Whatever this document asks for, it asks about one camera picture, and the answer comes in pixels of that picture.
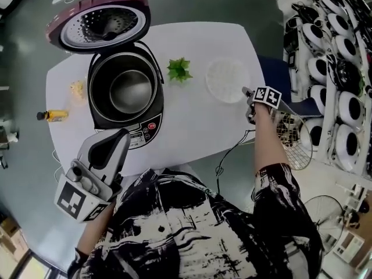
yellow bottle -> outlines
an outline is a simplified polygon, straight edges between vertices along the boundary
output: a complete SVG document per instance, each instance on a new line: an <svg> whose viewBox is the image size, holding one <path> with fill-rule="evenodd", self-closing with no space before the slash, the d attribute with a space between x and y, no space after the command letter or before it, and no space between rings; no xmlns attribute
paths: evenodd
<svg viewBox="0 0 372 279"><path fill-rule="evenodd" d="M46 112L38 112L36 118L38 120L46 120L48 122L62 122L69 116L66 110L48 110Z"/></svg>

white tabletop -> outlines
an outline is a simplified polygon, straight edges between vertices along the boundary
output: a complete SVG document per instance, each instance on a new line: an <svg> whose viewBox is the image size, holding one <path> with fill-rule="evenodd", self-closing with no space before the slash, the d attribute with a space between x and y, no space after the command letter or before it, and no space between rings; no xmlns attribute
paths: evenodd
<svg viewBox="0 0 372 279"><path fill-rule="evenodd" d="M146 146L129 150L122 175L148 168L183 164L235 145L245 130L246 99L234 104L217 100L208 91L205 74L218 58L240 61L247 68L247 87L255 90L264 78L253 45L244 28L236 24L191 22L153 26L143 41L150 47L164 75L164 115L157 136ZM169 81L169 59L190 60L192 79L180 84ZM68 109L63 122L49 124L53 143L64 171L70 167L83 141L95 134L88 104L70 104L70 84L87 78L91 55L73 55L46 76L46 108Z"/></svg>

green floor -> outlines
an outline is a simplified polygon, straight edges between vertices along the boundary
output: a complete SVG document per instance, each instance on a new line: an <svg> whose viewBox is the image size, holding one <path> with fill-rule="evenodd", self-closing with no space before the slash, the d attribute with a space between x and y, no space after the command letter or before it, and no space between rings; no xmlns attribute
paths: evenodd
<svg viewBox="0 0 372 279"><path fill-rule="evenodd" d="M9 85L20 141L6 153L9 168L0 170L0 201L23 228L31 248L65 269L82 230L53 205L58 167L47 123L36 113L45 110L47 71L69 54L45 39L46 24L65 4L52 0L22 0L6 18L1 32L0 85ZM282 57L282 14L276 0L149 0L152 24L188 21L238 23L245 27L256 52ZM216 187L215 168L222 153L191 163L203 182ZM244 207L253 186L253 145L234 150L224 163L221 193Z"/></svg>

shirt sleeve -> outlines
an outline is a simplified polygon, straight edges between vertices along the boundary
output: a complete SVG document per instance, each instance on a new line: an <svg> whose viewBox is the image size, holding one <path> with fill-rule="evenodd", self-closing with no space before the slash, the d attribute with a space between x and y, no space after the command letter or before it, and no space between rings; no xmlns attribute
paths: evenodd
<svg viewBox="0 0 372 279"><path fill-rule="evenodd" d="M88 255L82 253L77 248L75 248L75 258L71 262L71 265L67 271L68 279L75 279L78 278L80 270L83 264L87 261Z"/></svg>
<svg viewBox="0 0 372 279"><path fill-rule="evenodd" d="M273 164L257 173L253 216L269 251L276 259L287 260L293 278L318 276L323 245L287 164Z"/></svg>

open rice cooker lid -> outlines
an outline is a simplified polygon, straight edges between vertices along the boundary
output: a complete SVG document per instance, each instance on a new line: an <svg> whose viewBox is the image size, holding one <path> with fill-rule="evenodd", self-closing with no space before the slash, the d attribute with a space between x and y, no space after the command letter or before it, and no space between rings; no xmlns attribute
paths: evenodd
<svg viewBox="0 0 372 279"><path fill-rule="evenodd" d="M140 40L150 22L147 0L80 0L54 17L46 38L70 52L102 52Z"/></svg>

